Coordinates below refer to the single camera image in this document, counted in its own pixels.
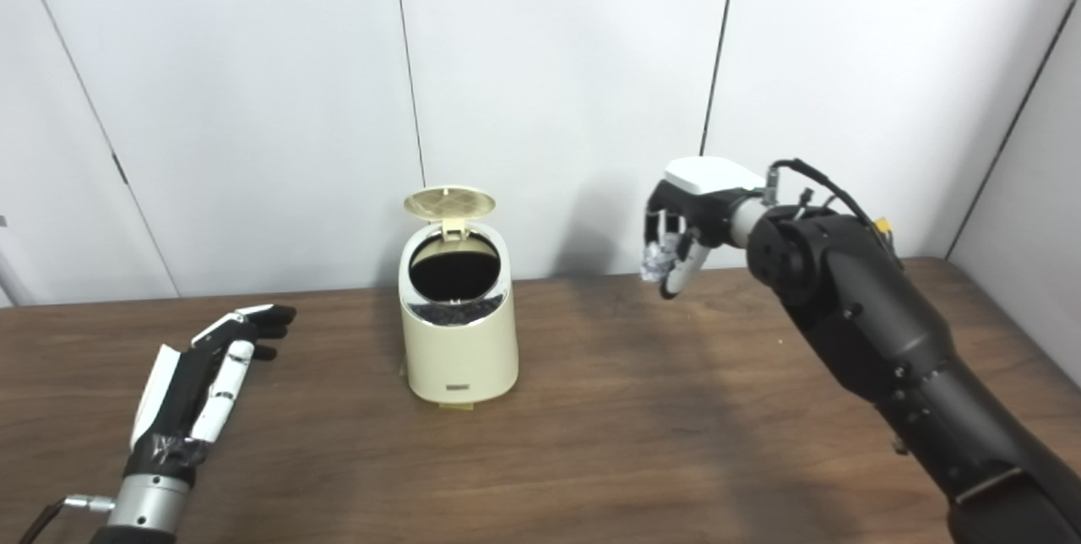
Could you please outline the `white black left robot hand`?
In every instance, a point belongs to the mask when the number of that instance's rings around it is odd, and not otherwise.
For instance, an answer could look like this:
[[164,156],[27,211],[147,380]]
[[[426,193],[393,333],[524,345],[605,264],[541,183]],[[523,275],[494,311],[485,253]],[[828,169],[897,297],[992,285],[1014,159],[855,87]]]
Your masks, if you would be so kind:
[[262,340],[286,337],[297,310],[262,304],[224,314],[179,351],[159,348],[130,437],[123,477],[150,475],[189,486],[219,439],[255,361],[273,361]]

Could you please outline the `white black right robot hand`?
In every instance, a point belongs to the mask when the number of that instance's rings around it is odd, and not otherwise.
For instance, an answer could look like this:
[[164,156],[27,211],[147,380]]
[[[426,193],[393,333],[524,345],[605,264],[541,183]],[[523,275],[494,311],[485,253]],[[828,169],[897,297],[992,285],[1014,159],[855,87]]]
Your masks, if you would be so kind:
[[646,201],[640,275],[676,298],[713,250],[744,250],[768,213],[765,181],[749,168],[713,156],[672,160]]

